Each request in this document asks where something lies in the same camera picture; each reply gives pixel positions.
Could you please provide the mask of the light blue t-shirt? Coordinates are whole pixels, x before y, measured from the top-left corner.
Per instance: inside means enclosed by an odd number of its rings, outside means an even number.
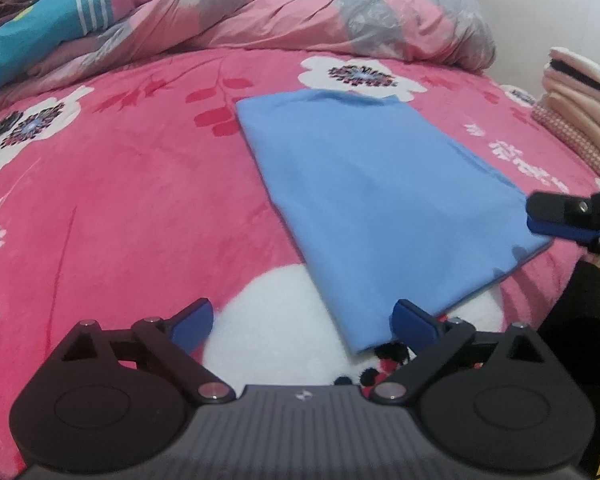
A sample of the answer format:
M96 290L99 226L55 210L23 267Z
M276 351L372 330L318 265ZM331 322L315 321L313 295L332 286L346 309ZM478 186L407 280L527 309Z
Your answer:
M268 196L353 352L401 299L438 315L550 244L526 196L395 98L299 90L238 102Z

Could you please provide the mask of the stack of folded pink clothes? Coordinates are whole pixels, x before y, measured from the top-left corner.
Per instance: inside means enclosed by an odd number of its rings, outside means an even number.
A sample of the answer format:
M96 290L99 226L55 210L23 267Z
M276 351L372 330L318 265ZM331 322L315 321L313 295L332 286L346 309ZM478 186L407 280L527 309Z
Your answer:
M532 117L600 177L600 64L565 47L551 48L542 88Z

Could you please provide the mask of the operator black trouser leg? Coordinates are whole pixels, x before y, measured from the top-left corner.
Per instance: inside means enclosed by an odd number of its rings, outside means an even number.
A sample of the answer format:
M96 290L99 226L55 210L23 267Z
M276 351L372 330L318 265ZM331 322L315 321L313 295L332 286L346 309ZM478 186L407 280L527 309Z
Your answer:
M590 476L600 466L600 268L580 261L538 334L592 404L595 428L580 460Z

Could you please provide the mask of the pink grey quilt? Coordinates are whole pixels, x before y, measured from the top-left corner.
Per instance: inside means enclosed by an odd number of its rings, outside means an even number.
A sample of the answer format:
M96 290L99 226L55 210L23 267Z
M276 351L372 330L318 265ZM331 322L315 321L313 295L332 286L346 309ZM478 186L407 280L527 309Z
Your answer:
M0 88L0 110L174 48L328 51L480 72L496 57L475 0L111 0L114 22Z

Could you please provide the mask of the teal pink striped pillow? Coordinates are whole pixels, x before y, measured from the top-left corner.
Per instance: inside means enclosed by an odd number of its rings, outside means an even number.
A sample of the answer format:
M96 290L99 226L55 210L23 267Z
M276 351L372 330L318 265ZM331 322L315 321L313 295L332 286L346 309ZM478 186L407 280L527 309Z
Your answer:
M0 88L65 41L114 22L111 0L38 0L0 27Z

